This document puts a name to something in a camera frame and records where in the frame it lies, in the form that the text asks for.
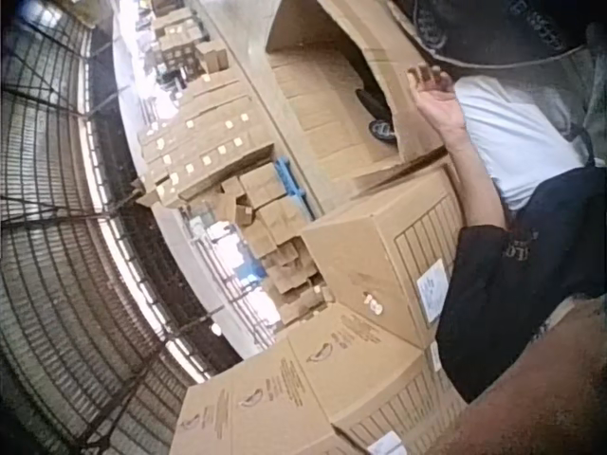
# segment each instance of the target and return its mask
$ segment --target hand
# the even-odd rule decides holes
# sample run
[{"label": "hand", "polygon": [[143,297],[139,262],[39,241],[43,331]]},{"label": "hand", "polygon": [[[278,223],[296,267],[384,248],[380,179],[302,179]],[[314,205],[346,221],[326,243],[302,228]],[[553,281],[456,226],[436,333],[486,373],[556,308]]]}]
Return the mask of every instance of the hand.
[{"label": "hand", "polygon": [[462,107],[455,97],[453,80],[439,66],[427,64],[409,68],[407,79],[415,105],[430,125],[443,137],[445,143],[467,137]]}]

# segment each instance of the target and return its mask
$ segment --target white label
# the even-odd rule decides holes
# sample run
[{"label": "white label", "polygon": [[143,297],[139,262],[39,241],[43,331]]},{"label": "white label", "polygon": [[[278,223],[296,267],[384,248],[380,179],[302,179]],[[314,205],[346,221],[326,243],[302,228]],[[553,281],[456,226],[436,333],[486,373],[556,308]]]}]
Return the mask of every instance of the white label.
[{"label": "white label", "polygon": [[390,431],[367,447],[371,455],[407,455],[407,449],[396,433]]},{"label": "white label", "polygon": [[449,289],[449,280],[442,259],[436,261],[426,273],[419,277],[417,289],[426,312],[426,319],[432,323],[443,311],[447,289]]},{"label": "white label", "polygon": [[440,355],[438,355],[438,344],[433,341],[430,345],[430,354],[432,355],[432,364],[434,366],[434,372],[438,373],[443,369],[443,364],[440,363]]}]

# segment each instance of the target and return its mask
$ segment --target person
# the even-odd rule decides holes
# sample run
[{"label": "person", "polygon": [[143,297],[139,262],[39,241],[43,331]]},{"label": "person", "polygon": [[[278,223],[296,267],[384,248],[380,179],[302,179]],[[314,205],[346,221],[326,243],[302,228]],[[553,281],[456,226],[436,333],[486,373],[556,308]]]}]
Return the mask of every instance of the person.
[{"label": "person", "polygon": [[607,453],[607,315],[572,310],[460,415],[428,455]]},{"label": "person", "polygon": [[[459,177],[466,227],[459,233],[436,341],[445,372],[471,402],[516,361],[567,299],[606,292],[607,174],[595,166],[590,148],[585,166],[566,167],[538,182],[516,216],[506,218],[451,77],[421,64],[408,78],[417,108],[442,137]],[[517,147],[492,159],[524,166],[538,144],[523,139],[514,136]],[[507,143],[507,137],[501,140]]]}]

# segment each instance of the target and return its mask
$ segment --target open cardboard box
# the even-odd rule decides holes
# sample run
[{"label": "open cardboard box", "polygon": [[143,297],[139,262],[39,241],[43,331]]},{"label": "open cardboard box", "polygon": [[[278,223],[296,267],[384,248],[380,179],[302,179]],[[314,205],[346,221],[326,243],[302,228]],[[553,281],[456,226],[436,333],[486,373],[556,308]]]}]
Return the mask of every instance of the open cardboard box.
[{"label": "open cardboard box", "polygon": [[[407,82],[407,69],[423,59],[384,2],[282,0],[267,52],[278,84],[331,178],[404,169],[441,147],[438,134],[417,112]],[[392,111],[397,147],[369,133],[373,117],[355,93],[363,86],[360,75],[368,81],[369,74]]]}]

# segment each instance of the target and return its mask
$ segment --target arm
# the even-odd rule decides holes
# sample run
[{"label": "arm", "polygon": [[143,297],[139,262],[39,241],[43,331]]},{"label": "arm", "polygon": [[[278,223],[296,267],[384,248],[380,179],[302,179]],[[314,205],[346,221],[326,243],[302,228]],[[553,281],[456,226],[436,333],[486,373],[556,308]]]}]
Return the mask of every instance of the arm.
[{"label": "arm", "polygon": [[466,131],[451,77],[426,64],[410,69],[407,76],[417,108],[442,137],[453,160],[468,226],[506,229],[500,197]]}]

